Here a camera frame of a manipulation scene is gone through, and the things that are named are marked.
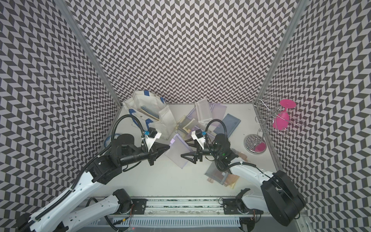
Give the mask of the purple mesh pouch bottom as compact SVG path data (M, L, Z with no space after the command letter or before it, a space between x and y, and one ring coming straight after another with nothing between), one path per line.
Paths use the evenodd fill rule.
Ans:
M179 134L176 134L170 141L170 148L164 155L174 162L179 168L183 169L188 160L181 157L182 154L193 152L190 146L181 138Z

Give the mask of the white canvas bag blue handles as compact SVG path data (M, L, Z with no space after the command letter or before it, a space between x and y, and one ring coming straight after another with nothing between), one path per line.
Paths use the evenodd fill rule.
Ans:
M168 140L177 122L164 98L147 90L135 91L123 106L138 118L144 129L155 128L161 138Z

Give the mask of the blue mesh pouch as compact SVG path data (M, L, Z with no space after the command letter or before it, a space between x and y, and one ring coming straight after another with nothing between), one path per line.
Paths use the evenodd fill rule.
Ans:
M151 117L159 120L159 114L152 111L151 109L148 109L146 106L141 106L141 110L146 112L147 114L151 115Z

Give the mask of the white mesh pencil pouch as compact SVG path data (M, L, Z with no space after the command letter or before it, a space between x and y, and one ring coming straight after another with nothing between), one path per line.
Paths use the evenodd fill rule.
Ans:
M207 124L212 119L212 112L207 99L202 99L195 103L197 119L199 123Z

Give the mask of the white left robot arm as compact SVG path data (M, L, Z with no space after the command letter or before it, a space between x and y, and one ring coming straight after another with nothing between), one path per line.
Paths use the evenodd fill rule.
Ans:
M79 172L76 180L60 196L33 214L16 220L19 232L75 232L89 223L110 214L131 214L133 202L123 189L114 191L103 200L75 211L89 195L129 170L130 164L147 160L150 165L170 146L156 142L157 136L143 134L140 147L131 134L114 139L97 157Z

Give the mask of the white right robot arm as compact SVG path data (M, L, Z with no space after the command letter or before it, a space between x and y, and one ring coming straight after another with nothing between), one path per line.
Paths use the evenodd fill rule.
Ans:
M252 209L268 212L283 226L300 217L306 201L285 172L265 171L245 161L231 149L225 134L217 134L214 141L210 141L208 133L197 130L192 132L191 139L196 151L182 154L182 158L197 163L211 156L218 171L241 177L258 188L257 193L246 188L236 196L241 213Z

